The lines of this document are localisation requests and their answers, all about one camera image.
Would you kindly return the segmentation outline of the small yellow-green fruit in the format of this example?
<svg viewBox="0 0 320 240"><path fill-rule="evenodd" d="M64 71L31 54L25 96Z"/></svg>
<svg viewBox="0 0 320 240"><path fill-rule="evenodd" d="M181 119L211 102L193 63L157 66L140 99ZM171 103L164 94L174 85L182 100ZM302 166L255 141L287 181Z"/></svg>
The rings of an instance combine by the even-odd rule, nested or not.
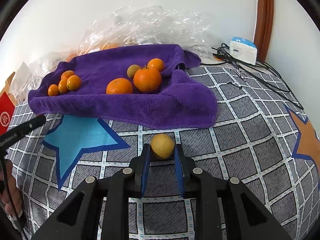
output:
<svg viewBox="0 0 320 240"><path fill-rule="evenodd" d="M140 70L141 67L137 64L132 64L131 66L129 66L129 68L127 69L127 76L129 78L134 78L135 73Z"/></svg>

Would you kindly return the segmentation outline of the grey checkered bedsheet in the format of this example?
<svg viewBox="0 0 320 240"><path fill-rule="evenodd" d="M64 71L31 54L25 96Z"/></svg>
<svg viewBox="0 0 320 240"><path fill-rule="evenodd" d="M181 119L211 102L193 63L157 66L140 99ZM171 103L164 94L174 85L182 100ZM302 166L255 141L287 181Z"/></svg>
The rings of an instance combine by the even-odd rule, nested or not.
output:
<svg viewBox="0 0 320 240"><path fill-rule="evenodd" d="M279 88L274 75L256 73L239 78L228 65L191 68L188 75L210 88L218 102L216 124L204 129L167 129L186 156L217 178L239 178L265 204L292 239L304 239L319 218L318 172L311 160L292 156L299 131L288 114L295 100L282 100L265 88ZM87 177L105 178L140 155L157 130L108 120L129 145L127 149L84 154L62 187L56 178L55 152L42 144L45 134L60 121L48 114L46 124L12 146L8 158L23 192L33 235L63 200ZM172 161L150 165L143 199L129 200L131 239L193 239L196 202L182 199Z"/></svg>

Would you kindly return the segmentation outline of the blue white tissue pack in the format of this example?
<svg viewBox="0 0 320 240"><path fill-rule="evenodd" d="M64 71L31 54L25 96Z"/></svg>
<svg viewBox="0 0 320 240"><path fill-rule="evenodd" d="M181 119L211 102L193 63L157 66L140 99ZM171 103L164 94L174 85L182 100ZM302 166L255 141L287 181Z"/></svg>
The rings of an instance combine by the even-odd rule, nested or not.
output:
<svg viewBox="0 0 320 240"><path fill-rule="evenodd" d="M255 65L257 52L258 50L252 41L242 37L232 37L229 45L229 53L235 59Z"/></svg>

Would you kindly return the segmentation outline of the small tangerine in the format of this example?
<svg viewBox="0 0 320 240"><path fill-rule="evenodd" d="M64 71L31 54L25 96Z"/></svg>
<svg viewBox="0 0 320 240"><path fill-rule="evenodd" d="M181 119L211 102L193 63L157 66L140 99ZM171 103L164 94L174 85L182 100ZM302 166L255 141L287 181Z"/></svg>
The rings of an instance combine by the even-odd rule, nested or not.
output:
<svg viewBox="0 0 320 240"><path fill-rule="evenodd" d="M65 94L68 92L68 88L67 88L67 78L63 78L60 80L59 84L58 84L58 90L61 94Z"/></svg>
<svg viewBox="0 0 320 240"><path fill-rule="evenodd" d="M59 94L59 88L58 85L52 84L48 88L48 96L57 96Z"/></svg>
<svg viewBox="0 0 320 240"><path fill-rule="evenodd" d="M77 75L72 75L67 79L67 89L75 91L81 86L81 79Z"/></svg>
<svg viewBox="0 0 320 240"><path fill-rule="evenodd" d="M72 75L75 75L75 73L72 70L67 70L67 71L63 72L63 74L61 75L61 80L68 79Z"/></svg>

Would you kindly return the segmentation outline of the red paper bag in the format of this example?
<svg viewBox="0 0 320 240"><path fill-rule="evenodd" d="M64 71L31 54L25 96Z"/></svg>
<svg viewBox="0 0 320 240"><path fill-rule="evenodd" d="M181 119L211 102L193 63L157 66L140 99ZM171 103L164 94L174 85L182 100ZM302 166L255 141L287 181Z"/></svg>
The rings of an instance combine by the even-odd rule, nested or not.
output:
<svg viewBox="0 0 320 240"><path fill-rule="evenodd" d="M4 134L10 125L15 106L6 92L0 98L0 135Z"/></svg>

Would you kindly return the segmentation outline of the round orange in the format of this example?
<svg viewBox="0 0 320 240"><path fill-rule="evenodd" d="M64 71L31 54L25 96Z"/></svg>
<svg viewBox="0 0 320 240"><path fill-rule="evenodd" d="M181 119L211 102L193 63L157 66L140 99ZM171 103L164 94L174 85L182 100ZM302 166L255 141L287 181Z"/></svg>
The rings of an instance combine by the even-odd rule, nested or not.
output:
<svg viewBox="0 0 320 240"><path fill-rule="evenodd" d="M131 94L132 83L125 78L117 78L110 81L106 87L106 94Z"/></svg>

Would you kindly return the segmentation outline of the yellow-green round fruit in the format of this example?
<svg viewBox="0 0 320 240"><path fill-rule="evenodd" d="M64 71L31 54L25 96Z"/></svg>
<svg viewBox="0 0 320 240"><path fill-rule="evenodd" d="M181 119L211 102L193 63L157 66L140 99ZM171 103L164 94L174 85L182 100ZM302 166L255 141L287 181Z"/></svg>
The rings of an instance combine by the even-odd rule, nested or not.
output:
<svg viewBox="0 0 320 240"><path fill-rule="evenodd" d="M150 142L151 149L157 159L165 160L174 152L175 143L167 134L157 134Z"/></svg>

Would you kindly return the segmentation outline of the brown wooden door frame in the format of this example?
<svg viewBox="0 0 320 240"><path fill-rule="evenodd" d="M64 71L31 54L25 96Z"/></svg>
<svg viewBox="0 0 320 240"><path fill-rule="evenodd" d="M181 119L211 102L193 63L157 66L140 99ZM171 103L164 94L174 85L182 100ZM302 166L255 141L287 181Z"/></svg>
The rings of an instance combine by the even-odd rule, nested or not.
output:
<svg viewBox="0 0 320 240"><path fill-rule="evenodd" d="M265 61L273 27L274 0L258 0L257 20L254 44L257 47L257 59Z"/></svg>

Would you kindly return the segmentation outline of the clear plastic bags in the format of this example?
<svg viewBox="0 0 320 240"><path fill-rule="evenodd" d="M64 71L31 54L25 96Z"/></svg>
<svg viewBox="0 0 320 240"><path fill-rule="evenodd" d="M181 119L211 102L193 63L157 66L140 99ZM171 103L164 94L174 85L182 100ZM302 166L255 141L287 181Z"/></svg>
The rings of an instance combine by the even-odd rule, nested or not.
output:
<svg viewBox="0 0 320 240"><path fill-rule="evenodd" d="M122 7L105 20L96 20L80 38L78 46L50 52L31 64L22 63L9 77L8 93L20 102L40 86L57 65L88 53L143 44L178 44L201 58L211 59L213 36L209 16L190 10L165 10L151 6Z"/></svg>

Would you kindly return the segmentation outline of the large orange with stem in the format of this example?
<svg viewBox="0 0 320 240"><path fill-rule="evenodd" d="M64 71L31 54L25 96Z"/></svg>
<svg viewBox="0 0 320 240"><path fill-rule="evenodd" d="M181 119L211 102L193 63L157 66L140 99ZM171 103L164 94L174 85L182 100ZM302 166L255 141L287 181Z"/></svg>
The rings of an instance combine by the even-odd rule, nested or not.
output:
<svg viewBox="0 0 320 240"><path fill-rule="evenodd" d="M153 93L159 89L162 83L162 77L156 69L139 69L133 77L133 83L140 92Z"/></svg>

